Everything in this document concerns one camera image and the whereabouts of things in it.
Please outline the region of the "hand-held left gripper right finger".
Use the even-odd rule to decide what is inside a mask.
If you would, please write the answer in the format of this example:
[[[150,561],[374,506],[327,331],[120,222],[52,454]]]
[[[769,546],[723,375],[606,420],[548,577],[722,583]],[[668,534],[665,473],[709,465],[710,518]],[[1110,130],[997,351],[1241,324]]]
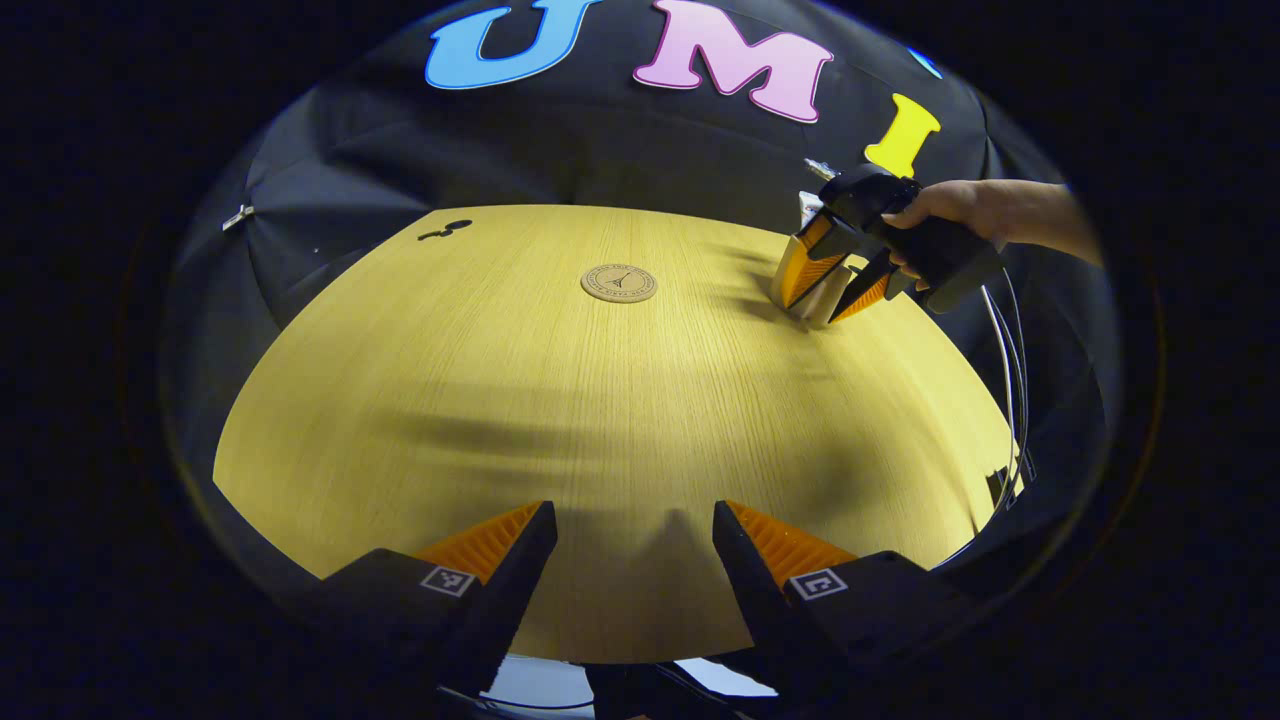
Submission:
[[[877,682],[977,607],[900,553],[855,556],[740,502],[716,502],[712,539],[754,648],[795,698]]]

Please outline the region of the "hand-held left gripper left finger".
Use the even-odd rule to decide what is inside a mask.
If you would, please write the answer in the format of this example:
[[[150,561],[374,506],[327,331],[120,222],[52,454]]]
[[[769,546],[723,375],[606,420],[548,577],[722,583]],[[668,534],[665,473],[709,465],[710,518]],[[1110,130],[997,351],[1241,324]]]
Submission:
[[[527,503],[417,553],[371,550],[301,594],[300,615],[374,673],[474,697],[494,683],[557,541],[554,503]]]

